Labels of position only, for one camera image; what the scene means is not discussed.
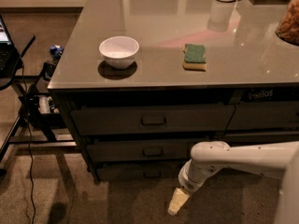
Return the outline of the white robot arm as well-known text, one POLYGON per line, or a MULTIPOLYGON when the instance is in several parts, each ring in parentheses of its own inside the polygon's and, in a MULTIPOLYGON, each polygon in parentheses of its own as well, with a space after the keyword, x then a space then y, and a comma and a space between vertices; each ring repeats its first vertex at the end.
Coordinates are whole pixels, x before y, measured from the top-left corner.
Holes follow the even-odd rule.
POLYGON ((207 179, 224 168, 282 181, 274 224, 299 224, 299 142, 231 147, 222 141, 200 142, 180 169, 168 207, 176 215, 207 179))

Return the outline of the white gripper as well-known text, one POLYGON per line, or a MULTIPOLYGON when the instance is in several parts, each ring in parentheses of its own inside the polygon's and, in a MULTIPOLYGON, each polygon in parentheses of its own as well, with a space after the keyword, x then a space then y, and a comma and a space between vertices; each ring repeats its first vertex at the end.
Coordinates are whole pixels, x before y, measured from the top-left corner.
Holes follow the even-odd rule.
POLYGON ((190 193, 185 190, 178 188, 174 192, 173 202, 170 203, 168 207, 168 214, 171 216, 175 216, 178 211, 180 210, 180 207, 182 207, 190 198, 190 193))

